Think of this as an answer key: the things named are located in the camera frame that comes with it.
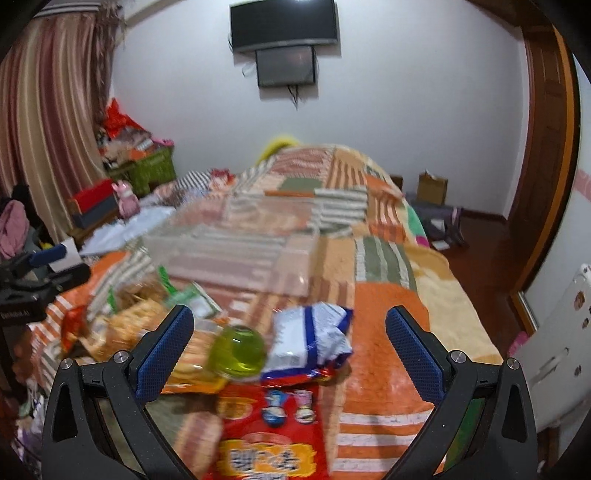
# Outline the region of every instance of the black cable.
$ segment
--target black cable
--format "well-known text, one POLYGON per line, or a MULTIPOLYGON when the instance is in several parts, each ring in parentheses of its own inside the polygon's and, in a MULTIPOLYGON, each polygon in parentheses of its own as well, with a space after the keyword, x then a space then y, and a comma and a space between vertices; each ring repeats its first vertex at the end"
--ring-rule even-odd
POLYGON ((294 85, 295 87, 295 93, 294 91, 291 89, 291 85, 289 85, 287 87, 287 89, 289 90, 290 94, 291 94, 291 101, 293 102, 293 104, 295 105, 295 109, 297 110, 298 107, 298 102, 299 102, 299 98, 300 98, 300 92, 299 92, 299 86, 294 85))

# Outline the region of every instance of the television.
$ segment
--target television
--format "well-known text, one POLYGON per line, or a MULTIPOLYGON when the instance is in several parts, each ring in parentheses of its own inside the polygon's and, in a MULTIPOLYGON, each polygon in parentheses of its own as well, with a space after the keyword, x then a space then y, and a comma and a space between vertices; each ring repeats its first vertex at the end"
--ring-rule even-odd
POLYGON ((232 50, 336 44, 335 0, 259 0, 230 7, 232 50))
POLYGON ((289 87, 316 83, 316 56, 310 45, 256 51, 259 87, 289 87))

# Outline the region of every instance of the pink cloth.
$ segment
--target pink cloth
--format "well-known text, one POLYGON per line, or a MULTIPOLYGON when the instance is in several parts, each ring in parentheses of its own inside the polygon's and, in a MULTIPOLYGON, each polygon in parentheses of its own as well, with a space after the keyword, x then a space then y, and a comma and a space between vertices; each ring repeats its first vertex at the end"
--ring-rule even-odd
POLYGON ((25 206, 12 200, 0 215, 0 258, 7 260, 22 252, 29 233, 25 206))

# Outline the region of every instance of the white wall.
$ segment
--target white wall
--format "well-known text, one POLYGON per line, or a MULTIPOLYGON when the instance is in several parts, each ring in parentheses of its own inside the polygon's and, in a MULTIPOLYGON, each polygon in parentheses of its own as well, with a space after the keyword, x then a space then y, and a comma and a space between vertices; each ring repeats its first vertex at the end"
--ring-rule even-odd
MULTIPOLYGON (((591 174, 591 83, 576 62, 581 102, 581 130, 577 168, 591 174)), ((525 299, 541 325, 572 281, 582 263, 591 263, 591 203, 573 191, 556 238, 525 299)))
POLYGON ((242 171, 291 134, 357 148, 408 191, 428 169, 450 179, 448 203, 503 213, 527 120, 519 32, 465 0, 337 5, 340 54, 319 49, 318 87, 299 110, 287 90, 259 92, 243 77, 223 0, 183 0, 127 32, 113 73, 121 105, 176 142, 178 173, 242 171))

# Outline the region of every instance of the snack bag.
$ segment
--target snack bag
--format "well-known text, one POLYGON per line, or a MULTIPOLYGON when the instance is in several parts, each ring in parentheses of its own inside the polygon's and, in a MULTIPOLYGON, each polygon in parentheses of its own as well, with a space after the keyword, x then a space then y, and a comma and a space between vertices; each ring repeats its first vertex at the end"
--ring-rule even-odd
POLYGON ((218 399, 224 427, 213 479, 328 479, 317 400, 317 384, 227 386, 218 399))
POLYGON ((353 311, 320 302, 276 312, 275 341, 261 383, 287 387, 326 378, 353 353, 346 333, 353 311))

